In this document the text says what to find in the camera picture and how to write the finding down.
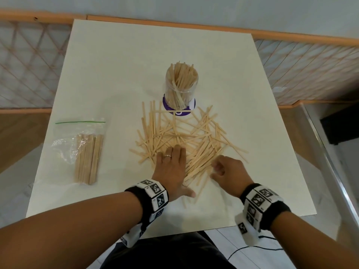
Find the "person's left hand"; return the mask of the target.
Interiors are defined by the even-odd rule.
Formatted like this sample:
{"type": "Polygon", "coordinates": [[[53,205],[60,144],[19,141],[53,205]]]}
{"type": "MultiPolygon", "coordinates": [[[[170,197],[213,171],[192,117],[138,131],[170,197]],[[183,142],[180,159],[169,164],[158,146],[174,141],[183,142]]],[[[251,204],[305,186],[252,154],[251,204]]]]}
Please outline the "person's left hand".
{"type": "Polygon", "coordinates": [[[152,180],[158,181],[166,189],[169,202],[180,198],[180,187],[183,185],[186,169],[186,149],[180,146],[179,166],[172,164],[172,149],[173,147],[168,147],[163,153],[162,166],[155,168],[152,176],[152,180]]]}

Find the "person's right hand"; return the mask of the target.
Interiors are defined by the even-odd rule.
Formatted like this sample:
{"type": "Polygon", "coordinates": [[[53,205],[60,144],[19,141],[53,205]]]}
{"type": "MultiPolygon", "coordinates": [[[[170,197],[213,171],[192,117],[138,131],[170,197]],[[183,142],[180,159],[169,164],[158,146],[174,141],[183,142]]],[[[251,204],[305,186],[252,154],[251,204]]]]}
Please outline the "person's right hand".
{"type": "Polygon", "coordinates": [[[254,181],[240,160],[226,157],[225,174],[222,177],[210,177],[228,194],[239,198],[254,181]]]}

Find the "person's right forearm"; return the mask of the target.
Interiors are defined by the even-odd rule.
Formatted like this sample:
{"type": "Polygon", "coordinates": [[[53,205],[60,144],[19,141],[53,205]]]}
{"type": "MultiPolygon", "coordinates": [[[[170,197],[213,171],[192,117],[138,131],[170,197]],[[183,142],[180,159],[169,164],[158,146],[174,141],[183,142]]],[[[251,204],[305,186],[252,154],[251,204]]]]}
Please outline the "person's right forearm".
{"type": "Polygon", "coordinates": [[[296,269],[359,269],[359,257],[292,212],[283,212],[270,231],[296,269]]]}

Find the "person's left forearm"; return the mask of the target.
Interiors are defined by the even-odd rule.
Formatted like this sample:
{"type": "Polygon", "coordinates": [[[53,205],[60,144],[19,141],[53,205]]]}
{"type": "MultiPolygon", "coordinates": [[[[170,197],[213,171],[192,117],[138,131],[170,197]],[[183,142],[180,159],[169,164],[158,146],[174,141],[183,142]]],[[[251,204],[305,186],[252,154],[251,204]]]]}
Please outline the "person's left forearm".
{"type": "Polygon", "coordinates": [[[141,217],[127,191],[28,217],[0,229],[0,269],[86,269],[141,217]]]}

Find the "pile of loose wooden sticks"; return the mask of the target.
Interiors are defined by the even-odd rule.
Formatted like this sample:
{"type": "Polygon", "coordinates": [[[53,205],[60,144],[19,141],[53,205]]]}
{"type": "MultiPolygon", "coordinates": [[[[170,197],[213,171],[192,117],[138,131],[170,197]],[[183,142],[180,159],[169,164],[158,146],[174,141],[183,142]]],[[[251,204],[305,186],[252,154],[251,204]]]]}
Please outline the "pile of loose wooden sticks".
{"type": "Polygon", "coordinates": [[[138,140],[136,148],[129,151],[140,157],[139,164],[150,162],[155,168],[158,152],[164,153],[167,148],[180,145],[186,148],[186,167],[183,186],[200,186],[196,199],[199,198],[211,172],[211,162],[217,156],[223,154],[227,148],[231,148],[245,162],[245,154],[249,152],[239,148],[230,141],[227,132],[216,121],[217,113],[211,110],[199,108],[196,110],[183,110],[181,112],[170,111],[164,108],[162,102],[155,100],[149,102],[146,109],[142,102],[142,129],[137,130],[138,140]]]}

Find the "left wristband with marker tags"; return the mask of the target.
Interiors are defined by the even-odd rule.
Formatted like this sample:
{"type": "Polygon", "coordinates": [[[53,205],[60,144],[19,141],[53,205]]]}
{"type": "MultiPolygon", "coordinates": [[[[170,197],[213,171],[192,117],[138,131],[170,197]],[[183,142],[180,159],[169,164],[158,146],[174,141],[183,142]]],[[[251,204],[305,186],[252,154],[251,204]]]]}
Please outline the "left wristband with marker tags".
{"type": "Polygon", "coordinates": [[[120,238],[127,248],[131,248],[141,239],[147,228],[163,214],[169,198],[165,187],[151,179],[140,181],[125,191],[134,194],[142,206],[140,222],[120,238]]]}

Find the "wristband with marker tags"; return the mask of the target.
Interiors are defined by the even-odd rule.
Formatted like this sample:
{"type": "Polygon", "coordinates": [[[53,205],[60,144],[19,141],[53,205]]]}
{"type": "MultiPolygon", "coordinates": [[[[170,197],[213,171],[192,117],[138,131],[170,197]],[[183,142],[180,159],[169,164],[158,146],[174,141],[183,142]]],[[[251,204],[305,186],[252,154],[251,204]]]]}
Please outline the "wristband with marker tags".
{"type": "Polygon", "coordinates": [[[142,206],[140,222],[120,238],[127,248],[131,248],[141,239],[147,228],[163,214],[169,198],[165,187],[151,179],[140,181],[125,191],[134,194],[142,206]]]}
{"type": "Polygon", "coordinates": [[[283,199],[270,188],[253,183],[240,196],[243,211],[235,216],[245,244],[253,247],[260,241],[261,232],[269,231],[274,220],[283,212],[291,212],[283,199]]]}

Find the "purple round sticker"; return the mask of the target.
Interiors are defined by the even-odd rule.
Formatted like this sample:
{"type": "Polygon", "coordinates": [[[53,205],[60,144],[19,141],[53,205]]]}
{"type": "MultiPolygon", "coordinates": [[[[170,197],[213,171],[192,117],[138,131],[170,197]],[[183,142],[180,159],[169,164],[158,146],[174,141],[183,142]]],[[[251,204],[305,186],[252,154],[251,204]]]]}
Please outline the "purple round sticker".
{"type": "Polygon", "coordinates": [[[175,114],[176,116],[178,117],[184,117],[184,116],[187,116],[190,114],[191,111],[193,111],[195,108],[196,108],[196,99],[193,98],[190,102],[189,102],[189,105],[187,105],[186,108],[182,109],[182,110],[177,110],[176,112],[173,112],[174,109],[171,108],[167,103],[166,103],[166,100],[165,100],[165,96],[163,95],[163,98],[162,98],[162,103],[163,103],[163,106],[165,108],[165,110],[169,111],[170,114],[175,114]]]}

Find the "right wristband with marker tags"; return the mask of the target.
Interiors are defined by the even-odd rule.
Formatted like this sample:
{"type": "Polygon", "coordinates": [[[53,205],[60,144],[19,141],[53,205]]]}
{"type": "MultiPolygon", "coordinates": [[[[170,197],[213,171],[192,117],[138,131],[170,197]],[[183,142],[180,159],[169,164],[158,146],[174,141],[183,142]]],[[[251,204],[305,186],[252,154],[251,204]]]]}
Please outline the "right wristband with marker tags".
{"type": "Polygon", "coordinates": [[[274,220],[283,212],[291,212],[283,199],[270,188],[253,183],[240,196],[243,211],[235,216],[245,244],[253,247],[260,241],[261,232],[269,231],[274,220]]]}

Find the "person's black trousers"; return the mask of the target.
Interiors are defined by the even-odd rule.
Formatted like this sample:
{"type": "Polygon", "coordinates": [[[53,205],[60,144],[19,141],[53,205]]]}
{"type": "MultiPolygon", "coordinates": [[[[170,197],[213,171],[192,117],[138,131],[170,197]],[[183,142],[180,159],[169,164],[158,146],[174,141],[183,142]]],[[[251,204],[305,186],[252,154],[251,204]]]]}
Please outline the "person's black trousers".
{"type": "Polygon", "coordinates": [[[100,269],[236,269],[204,231],[117,243],[100,269]]]}

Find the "bundle of sticks in bag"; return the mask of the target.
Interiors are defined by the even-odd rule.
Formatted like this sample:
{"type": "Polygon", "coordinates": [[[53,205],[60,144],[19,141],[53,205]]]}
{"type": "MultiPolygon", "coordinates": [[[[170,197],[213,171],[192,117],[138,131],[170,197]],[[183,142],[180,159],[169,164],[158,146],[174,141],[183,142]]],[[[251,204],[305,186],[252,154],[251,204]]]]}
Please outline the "bundle of sticks in bag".
{"type": "Polygon", "coordinates": [[[103,134],[79,134],[75,138],[74,182],[93,185],[97,181],[103,134]]]}

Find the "clear zip bag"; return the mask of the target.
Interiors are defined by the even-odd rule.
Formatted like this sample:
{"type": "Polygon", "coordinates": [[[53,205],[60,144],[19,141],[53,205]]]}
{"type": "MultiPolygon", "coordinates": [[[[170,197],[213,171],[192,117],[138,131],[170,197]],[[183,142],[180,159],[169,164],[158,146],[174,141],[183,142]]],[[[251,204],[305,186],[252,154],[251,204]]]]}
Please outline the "clear zip bag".
{"type": "Polygon", "coordinates": [[[106,122],[102,119],[61,120],[55,123],[54,140],[51,147],[75,171],[75,138],[79,134],[103,134],[105,136],[106,122]]]}

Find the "black box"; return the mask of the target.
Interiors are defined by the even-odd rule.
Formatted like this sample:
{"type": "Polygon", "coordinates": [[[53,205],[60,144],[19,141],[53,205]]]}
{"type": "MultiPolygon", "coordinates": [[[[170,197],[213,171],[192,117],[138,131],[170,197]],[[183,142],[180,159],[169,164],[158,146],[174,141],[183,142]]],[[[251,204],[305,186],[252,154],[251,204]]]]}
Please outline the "black box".
{"type": "Polygon", "coordinates": [[[359,138],[359,103],[320,120],[328,142],[333,145],[359,138]]]}

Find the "wooden lattice fence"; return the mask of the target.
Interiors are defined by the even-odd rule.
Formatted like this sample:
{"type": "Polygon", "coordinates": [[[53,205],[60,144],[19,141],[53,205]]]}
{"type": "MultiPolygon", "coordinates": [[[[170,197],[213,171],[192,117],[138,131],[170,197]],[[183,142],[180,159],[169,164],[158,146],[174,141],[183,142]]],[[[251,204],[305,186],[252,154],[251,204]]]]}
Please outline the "wooden lattice fence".
{"type": "Polygon", "coordinates": [[[250,34],[279,108],[359,100],[359,39],[0,8],[0,113],[49,113],[75,20],[250,34]]]}

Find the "metal rail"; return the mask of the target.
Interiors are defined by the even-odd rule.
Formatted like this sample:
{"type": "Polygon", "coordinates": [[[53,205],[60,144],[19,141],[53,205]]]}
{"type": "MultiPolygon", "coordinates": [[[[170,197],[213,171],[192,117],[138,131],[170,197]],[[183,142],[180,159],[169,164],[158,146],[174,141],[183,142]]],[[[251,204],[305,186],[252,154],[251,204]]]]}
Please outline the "metal rail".
{"type": "Polygon", "coordinates": [[[344,103],[311,103],[300,105],[306,136],[314,149],[316,161],[349,235],[359,240],[359,203],[350,182],[347,164],[338,145],[330,144],[321,119],[349,107],[344,103]]]}

